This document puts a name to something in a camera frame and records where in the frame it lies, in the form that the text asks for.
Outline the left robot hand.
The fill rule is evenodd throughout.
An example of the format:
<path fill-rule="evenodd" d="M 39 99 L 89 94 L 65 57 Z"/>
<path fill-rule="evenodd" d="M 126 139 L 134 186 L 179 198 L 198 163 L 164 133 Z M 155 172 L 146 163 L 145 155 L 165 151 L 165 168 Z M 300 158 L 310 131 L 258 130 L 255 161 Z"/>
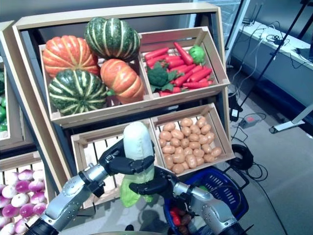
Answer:
<path fill-rule="evenodd" d="M 126 158 L 124 151 L 123 140 L 120 139 L 117 143 L 103 152 L 98 163 L 105 169 L 110 176 L 117 173 L 126 175 L 134 175 L 148 169 L 155 161 L 154 154 L 149 155 L 142 160 L 133 160 Z"/>

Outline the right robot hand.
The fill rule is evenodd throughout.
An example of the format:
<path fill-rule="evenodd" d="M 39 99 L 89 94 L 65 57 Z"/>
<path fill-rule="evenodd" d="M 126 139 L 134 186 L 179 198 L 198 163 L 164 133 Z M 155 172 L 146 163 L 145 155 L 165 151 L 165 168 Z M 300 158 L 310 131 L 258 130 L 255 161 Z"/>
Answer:
<path fill-rule="evenodd" d="M 173 197 L 173 190 L 176 183 L 179 182 L 178 177 L 159 166 L 155 166 L 154 177 L 152 180 L 142 184 L 130 183 L 129 188 L 140 195 L 158 194 L 165 199 Z"/>

